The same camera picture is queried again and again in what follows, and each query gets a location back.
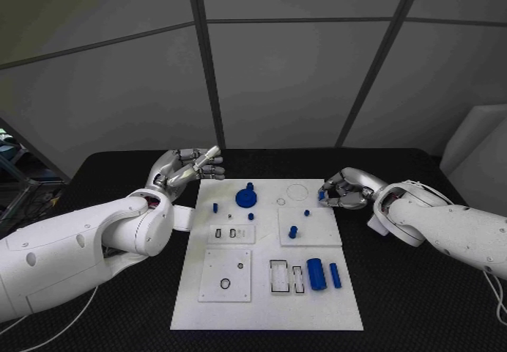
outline white wall panel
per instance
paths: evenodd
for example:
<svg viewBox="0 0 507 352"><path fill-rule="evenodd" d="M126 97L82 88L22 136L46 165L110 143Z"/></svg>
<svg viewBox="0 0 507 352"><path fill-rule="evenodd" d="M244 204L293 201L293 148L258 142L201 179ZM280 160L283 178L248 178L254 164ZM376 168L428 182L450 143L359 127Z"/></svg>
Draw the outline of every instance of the white wall panel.
<svg viewBox="0 0 507 352"><path fill-rule="evenodd" d="M405 23L346 147L441 155L476 105L507 101L507 28Z"/></svg>
<svg viewBox="0 0 507 352"><path fill-rule="evenodd" d="M335 145L386 27L209 25L228 147Z"/></svg>
<svg viewBox="0 0 507 352"><path fill-rule="evenodd" d="M189 21L189 0L6 0L0 64Z"/></svg>
<svg viewBox="0 0 507 352"><path fill-rule="evenodd" d="M205 0L208 18L389 17L398 0Z"/></svg>
<svg viewBox="0 0 507 352"><path fill-rule="evenodd" d="M196 29L2 70L0 118L71 177L97 152L212 146Z"/></svg>
<svg viewBox="0 0 507 352"><path fill-rule="evenodd" d="M506 0L415 0L409 17L507 22Z"/></svg>

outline hole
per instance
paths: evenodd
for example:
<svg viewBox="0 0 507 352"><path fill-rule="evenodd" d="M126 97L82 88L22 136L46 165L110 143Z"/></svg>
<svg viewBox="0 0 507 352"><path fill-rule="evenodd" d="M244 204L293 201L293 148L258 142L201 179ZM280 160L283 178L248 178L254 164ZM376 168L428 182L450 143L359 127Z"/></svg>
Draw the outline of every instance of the hole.
<svg viewBox="0 0 507 352"><path fill-rule="evenodd" d="M36 257L34 252L26 255L26 262L29 263L29 266L35 266Z"/></svg>
<svg viewBox="0 0 507 352"><path fill-rule="evenodd" d="M221 287L227 290L231 286L231 281L229 279L222 279L221 280Z"/></svg>
<svg viewBox="0 0 507 352"><path fill-rule="evenodd" d="M80 234L77 236L77 241L78 241L80 247L85 248L85 236L84 235Z"/></svg>

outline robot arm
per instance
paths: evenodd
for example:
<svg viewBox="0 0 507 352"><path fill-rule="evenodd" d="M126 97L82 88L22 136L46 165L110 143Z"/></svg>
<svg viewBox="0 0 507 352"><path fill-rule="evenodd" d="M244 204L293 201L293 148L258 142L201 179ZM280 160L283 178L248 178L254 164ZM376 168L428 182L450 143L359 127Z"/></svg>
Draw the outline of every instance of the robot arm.
<svg viewBox="0 0 507 352"><path fill-rule="evenodd" d="M336 188L339 198L327 198ZM445 255L507 279L507 218L463 205L421 183L388 185L375 176L346 168L319 190L322 203L360 209L373 201L369 226L409 245L425 240Z"/></svg>
<svg viewBox="0 0 507 352"><path fill-rule="evenodd" d="M0 322L65 303L160 253L179 212L189 212L173 206L186 184L224 179L219 154L219 147L170 150L146 187L124 199L46 219L0 240ZM117 254L108 256L103 246Z"/></svg>

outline black tabletop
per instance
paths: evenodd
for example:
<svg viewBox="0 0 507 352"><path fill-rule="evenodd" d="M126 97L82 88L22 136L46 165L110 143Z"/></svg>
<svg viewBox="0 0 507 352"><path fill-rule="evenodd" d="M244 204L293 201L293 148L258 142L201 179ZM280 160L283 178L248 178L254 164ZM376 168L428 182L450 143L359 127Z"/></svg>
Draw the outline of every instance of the black tabletop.
<svg viewBox="0 0 507 352"><path fill-rule="evenodd" d="M57 214L101 204L144 186L163 151L93 155L55 208ZM457 203L463 199L430 156L415 149L225 150L229 178L329 178L343 167L388 183L420 180ZM195 206L199 183L178 204ZM507 351L507 329L477 269L424 243L418 248L366 225L372 207L335 209L365 331L172 331L189 234L173 232L165 251L98 288L72 328L45 351ZM28 317L0 336L0 350L46 341L90 299Z"/></svg>

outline robotic hand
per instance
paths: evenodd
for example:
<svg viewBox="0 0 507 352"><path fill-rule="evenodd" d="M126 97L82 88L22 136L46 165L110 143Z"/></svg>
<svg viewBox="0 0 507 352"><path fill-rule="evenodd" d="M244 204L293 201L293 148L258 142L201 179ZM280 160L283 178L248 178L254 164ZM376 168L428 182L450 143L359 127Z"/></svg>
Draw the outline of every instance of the robotic hand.
<svg viewBox="0 0 507 352"><path fill-rule="evenodd" d="M170 150L146 187L124 199L46 219L0 240L0 322L65 303L160 253L189 215L189 208L172 204L186 184L224 179L219 155L219 147Z"/></svg>
<svg viewBox="0 0 507 352"><path fill-rule="evenodd" d="M339 198L329 197L335 189ZM507 279L507 218L463 205L414 181L388 185L376 176L348 167L319 190L322 204L362 209L373 201L368 225L412 246L425 240L480 270Z"/></svg>

